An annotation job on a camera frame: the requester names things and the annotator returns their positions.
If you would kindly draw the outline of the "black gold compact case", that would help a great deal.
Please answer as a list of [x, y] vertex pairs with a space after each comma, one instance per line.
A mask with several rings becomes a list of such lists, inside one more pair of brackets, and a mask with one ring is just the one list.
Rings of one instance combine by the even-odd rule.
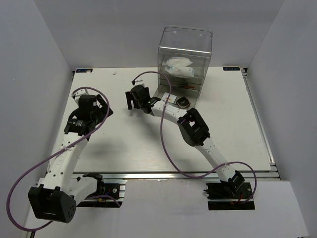
[[191, 106], [191, 102], [186, 97], [180, 97], [176, 100], [176, 104], [181, 109], [186, 109]]

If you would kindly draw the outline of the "white cotton pad packet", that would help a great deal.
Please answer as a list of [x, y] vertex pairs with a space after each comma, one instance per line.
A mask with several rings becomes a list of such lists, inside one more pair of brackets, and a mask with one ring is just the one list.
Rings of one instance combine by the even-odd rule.
[[187, 66], [170, 67], [166, 71], [175, 77], [194, 77], [194, 69]]
[[180, 66], [190, 66], [193, 62], [186, 57], [171, 57], [162, 63], [163, 66], [167, 67], [180, 67]]

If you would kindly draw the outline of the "clear acrylic drawer organizer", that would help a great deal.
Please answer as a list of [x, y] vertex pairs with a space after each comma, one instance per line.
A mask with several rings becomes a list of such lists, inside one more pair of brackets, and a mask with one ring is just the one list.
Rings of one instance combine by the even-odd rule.
[[158, 46], [158, 88], [156, 97], [169, 92], [172, 103], [185, 97], [194, 107], [201, 94], [212, 56], [212, 31], [168, 25]]

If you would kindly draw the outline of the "red lip gloss tube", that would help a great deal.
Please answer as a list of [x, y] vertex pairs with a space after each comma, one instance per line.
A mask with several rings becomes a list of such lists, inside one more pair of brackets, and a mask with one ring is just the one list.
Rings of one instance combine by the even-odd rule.
[[199, 90], [199, 87], [197, 86], [191, 86], [191, 85], [177, 85], [178, 88], [185, 88], [185, 89], [191, 89], [191, 90]]

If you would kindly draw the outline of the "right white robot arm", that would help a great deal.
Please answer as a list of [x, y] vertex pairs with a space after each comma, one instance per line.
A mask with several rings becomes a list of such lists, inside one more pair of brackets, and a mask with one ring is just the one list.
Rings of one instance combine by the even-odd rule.
[[191, 108], [179, 109], [167, 104], [158, 97], [151, 97], [148, 87], [134, 86], [125, 93], [127, 107], [141, 109], [144, 113], [166, 119], [179, 127], [184, 141], [198, 151], [215, 169], [220, 182], [223, 184], [224, 193], [231, 198], [242, 191], [244, 178], [231, 166], [214, 144], [209, 128], [199, 112]]

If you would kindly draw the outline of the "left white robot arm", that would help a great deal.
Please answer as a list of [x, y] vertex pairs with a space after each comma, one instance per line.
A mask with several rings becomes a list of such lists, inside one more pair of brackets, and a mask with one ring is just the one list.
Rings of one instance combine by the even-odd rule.
[[81, 153], [92, 132], [113, 111], [100, 94], [75, 96], [78, 105], [64, 129], [61, 153], [53, 158], [49, 171], [37, 187], [30, 188], [28, 198], [36, 218], [69, 223], [76, 207], [90, 195], [99, 198], [106, 193], [100, 174], [87, 173], [71, 182]]

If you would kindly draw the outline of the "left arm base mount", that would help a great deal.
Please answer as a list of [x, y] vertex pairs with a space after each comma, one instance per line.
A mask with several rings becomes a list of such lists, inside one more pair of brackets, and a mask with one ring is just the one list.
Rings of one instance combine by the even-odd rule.
[[108, 182], [97, 173], [86, 173], [74, 180], [70, 192], [77, 207], [119, 208], [123, 203], [121, 183]]

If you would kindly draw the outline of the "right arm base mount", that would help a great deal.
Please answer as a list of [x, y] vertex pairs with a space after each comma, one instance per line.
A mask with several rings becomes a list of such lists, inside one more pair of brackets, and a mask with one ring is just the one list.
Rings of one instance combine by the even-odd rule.
[[210, 211], [255, 210], [254, 201], [250, 198], [252, 192], [249, 182], [245, 182], [237, 193], [222, 183], [207, 183], [204, 189]]

